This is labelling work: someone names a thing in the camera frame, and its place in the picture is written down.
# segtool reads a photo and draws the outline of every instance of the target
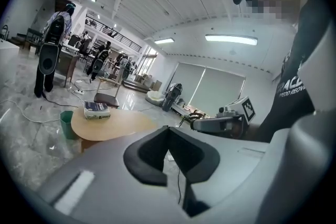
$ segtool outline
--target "staircase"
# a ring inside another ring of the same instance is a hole
[[[125,88],[132,89],[138,92],[147,93],[150,91],[150,89],[147,86],[138,83],[136,81],[126,79],[122,81],[122,84],[124,85]]]

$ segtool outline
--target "chair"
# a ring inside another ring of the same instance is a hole
[[[106,81],[106,82],[109,82],[115,86],[117,86],[117,92],[115,93],[116,95],[115,96],[111,96],[111,95],[108,95],[108,94],[105,94],[105,93],[99,93],[99,87],[100,87],[100,83],[102,81]],[[98,88],[97,88],[97,91],[96,91],[96,95],[94,96],[94,102],[95,103],[103,103],[103,104],[106,104],[107,106],[110,106],[112,108],[118,108],[119,107],[119,102],[118,102],[118,99],[117,99],[117,94],[118,94],[118,91],[119,91],[119,88],[120,88],[120,85],[119,83],[116,83],[114,80],[111,80],[111,79],[107,79],[107,78],[102,78],[100,77],[99,78],[99,84],[98,84]]]
[[[200,113],[197,113],[197,112],[190,113],[189,115],[184,115],[180,124],[179,124],[179,127],[181,127],[181,125],[184,121],[188,121],[189,123],[191,123],[192,121],[199,120],[202,117],[204,117],[204,115],[200,114]]]

